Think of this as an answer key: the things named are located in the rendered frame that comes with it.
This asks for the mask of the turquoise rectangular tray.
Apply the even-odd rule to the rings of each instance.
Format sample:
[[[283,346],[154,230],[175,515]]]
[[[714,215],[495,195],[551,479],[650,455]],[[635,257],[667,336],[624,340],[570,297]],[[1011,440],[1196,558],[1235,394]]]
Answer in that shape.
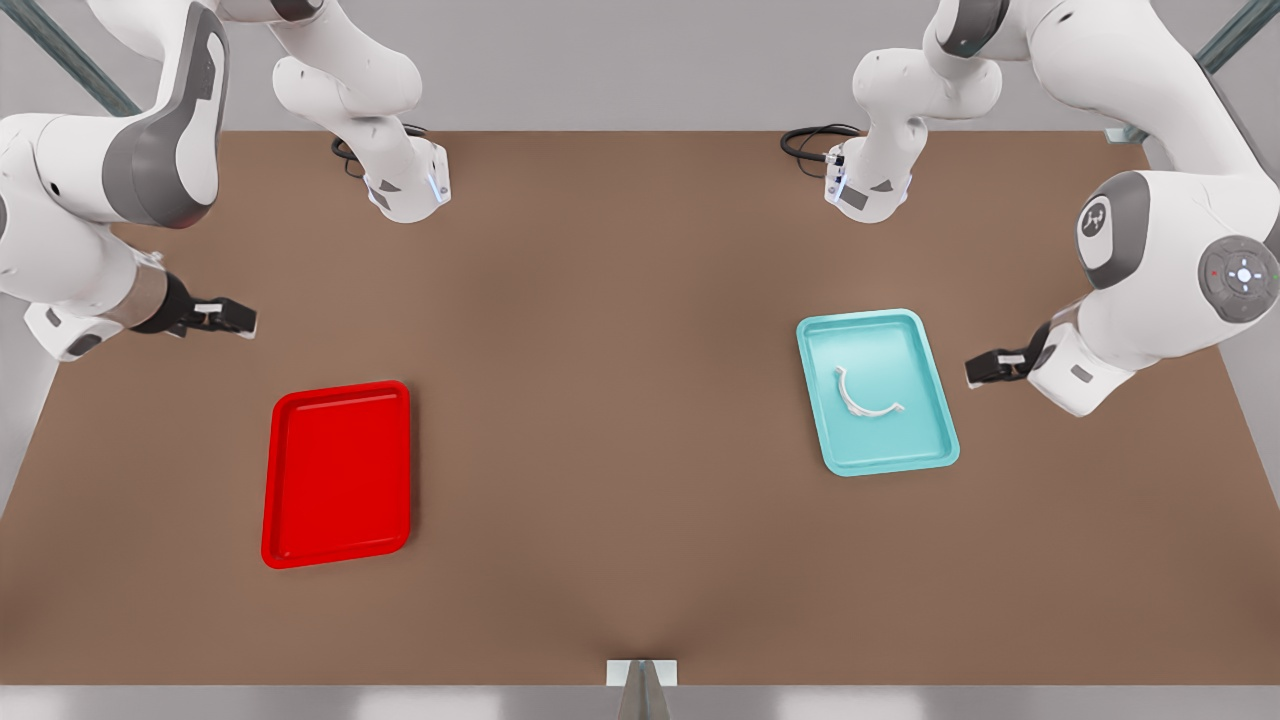
[[[946,468],[960,442],[922,319],[908,309],[796,328],[820,456],[837,477]]]

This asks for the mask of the red rectangular tray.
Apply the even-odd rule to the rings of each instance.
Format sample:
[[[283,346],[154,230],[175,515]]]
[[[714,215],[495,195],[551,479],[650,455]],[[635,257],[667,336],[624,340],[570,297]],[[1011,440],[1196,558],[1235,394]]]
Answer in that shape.
[[[271,413],[262,561],[306,568],[399,551],[412,518],[412,405],[399,380],[306,389]]]

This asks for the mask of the silver frame post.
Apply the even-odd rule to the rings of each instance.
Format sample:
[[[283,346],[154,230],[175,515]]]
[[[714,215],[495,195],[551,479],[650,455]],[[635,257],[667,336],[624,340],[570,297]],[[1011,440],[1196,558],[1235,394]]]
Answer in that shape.
[[[617,720],[672,720],[666,689],[678,684],[678,662],[611,659],[605,662],[605,684],[622,688]]]
[[[1280,0],[1247,0],[1196,53],[1197,63],[1216,74],[1277,15]]]
[[[0,0],[0,12],[110,115],[132,117],[141,113],[138,105],[38,5],[37,0]]]

